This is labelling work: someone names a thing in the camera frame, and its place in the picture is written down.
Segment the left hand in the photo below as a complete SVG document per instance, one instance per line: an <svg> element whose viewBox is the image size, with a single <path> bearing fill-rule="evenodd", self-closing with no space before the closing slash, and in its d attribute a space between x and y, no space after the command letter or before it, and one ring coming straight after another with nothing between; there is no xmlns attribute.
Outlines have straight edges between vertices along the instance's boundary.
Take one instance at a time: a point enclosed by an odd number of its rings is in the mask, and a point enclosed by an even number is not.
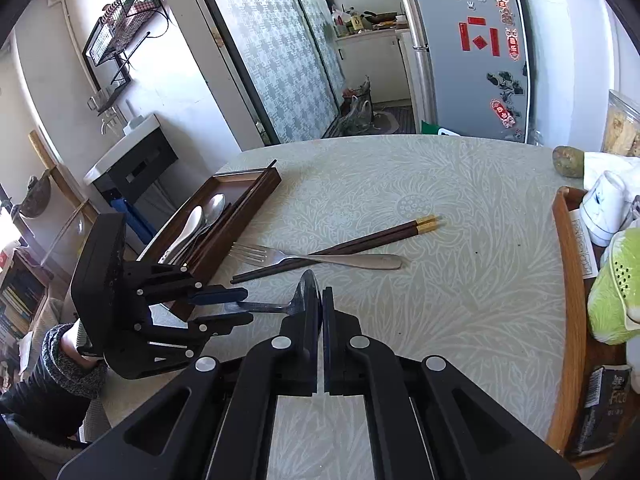
<svg viewBox="0 0 640 480"><path fill-rule="evenodd" d="M96 364L101 358L99 356L93 356L92 354L86 356L79 351L79 349L84 348L88 342L89 338L85 327L82 325L81 320L77 320L62 336L60 348L66 356L80 366L89 368Z"/></svg>

